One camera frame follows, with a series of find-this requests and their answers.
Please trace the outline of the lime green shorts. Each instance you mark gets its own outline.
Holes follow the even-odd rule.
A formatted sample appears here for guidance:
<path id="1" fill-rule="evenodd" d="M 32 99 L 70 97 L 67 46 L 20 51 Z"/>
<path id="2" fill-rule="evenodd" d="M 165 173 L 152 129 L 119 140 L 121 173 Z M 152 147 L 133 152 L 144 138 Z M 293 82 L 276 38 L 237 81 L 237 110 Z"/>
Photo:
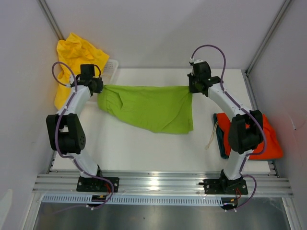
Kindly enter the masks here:
<path id="1" fill-rule="evenodd" d="M 187 86 L 106 85 L 98 108 L 129 125 L 153 133 L 193 131 L 192 93 Z"/>

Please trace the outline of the teal green shorts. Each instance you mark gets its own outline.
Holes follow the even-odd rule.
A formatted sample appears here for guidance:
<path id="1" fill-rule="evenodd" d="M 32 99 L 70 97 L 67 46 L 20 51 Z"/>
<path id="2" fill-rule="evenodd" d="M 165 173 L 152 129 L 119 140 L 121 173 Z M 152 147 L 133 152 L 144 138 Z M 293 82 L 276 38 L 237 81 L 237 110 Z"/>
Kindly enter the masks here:
<path id="1" fill-rule="evenodd" d="M 213 130 L 205 150 L 208 150 L 213 140 L 216 139 L 219 147 L 220 157 L 228 159 L 231 147 L 228 142 L 228 134 L 230 129 L 230 120 L 225 113 L 213 114 Z"/>

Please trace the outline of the orange shorts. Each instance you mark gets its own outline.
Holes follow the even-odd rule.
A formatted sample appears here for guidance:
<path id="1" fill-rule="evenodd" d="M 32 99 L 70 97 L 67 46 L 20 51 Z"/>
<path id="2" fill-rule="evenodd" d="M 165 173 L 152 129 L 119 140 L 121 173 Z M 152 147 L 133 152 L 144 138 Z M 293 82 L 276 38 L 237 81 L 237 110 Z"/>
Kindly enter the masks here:
<path id="1" fill-rule="evenodd" d="M 256 155 L 264 147 L 264 142 L 261 142 L 257 148 L 253 151 L 253 154 L 249 157 L 252 161 L 270 161 L 283 157 L 283 150 L 278 141 L 274 128 L 269 123 L 266 115 L 263 115 L 263 131 L 267 140 L 267 147 L 264 153 Z"/>

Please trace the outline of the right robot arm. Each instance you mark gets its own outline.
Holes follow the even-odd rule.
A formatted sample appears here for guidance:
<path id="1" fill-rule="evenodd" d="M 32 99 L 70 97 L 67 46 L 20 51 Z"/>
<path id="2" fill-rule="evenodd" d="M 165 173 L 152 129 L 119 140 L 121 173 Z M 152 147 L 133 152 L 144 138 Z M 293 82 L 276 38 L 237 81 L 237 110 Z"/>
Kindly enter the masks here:
<path id="1" fill-rule="evenodd" d="M 224 193 L 235 190 L 243 181 L 242 171 L 249 157 L 260 143 L 267 148 L 267 139 L 263 131 L 263 115 L 259 110 L 251 111 L 239 103 L 224 87 L 222 77 L 212 76 L 211 68 L 201 59 L 190 62 L 192 71 L 188 74 L 191 93 L 202 93 L 214 101 L 231 121 L 228 141 L 232 152 L 226 167 L 221 171 L 219 188 Z"/>

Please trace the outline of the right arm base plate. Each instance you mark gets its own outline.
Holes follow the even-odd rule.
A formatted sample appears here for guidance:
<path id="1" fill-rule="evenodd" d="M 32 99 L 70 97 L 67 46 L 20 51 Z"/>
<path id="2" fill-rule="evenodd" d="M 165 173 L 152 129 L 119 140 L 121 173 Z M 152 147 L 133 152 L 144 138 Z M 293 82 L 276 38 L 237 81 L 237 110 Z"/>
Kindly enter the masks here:
<path id="1" fill-rule="evenodd" d="M 243 178 L 236 180 L 205 179 L 203 183 L 205 194 L 208 195 L 236 195 L 237 191 L 242 195 L 248 194 L 247 184 Z"/>

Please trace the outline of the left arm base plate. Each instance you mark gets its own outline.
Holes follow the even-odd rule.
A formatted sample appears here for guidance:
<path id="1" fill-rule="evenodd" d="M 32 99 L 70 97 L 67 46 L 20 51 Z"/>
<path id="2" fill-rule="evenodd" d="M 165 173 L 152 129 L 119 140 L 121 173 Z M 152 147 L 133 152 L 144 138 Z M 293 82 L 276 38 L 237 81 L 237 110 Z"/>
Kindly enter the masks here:
<path id="1" fill-rule="evenodd" d="M 118 177 L 105 177 L 106 180 L 109 180 L 114 187 L 114 193 L 118 192 L 119 187 L 119 178 Z M 84 178 L 79 177 L 77 187 L 77 192 L 101 192 L 106 193 L 112 191 L 111 185 L 106 182 L 95 178 Z"/>

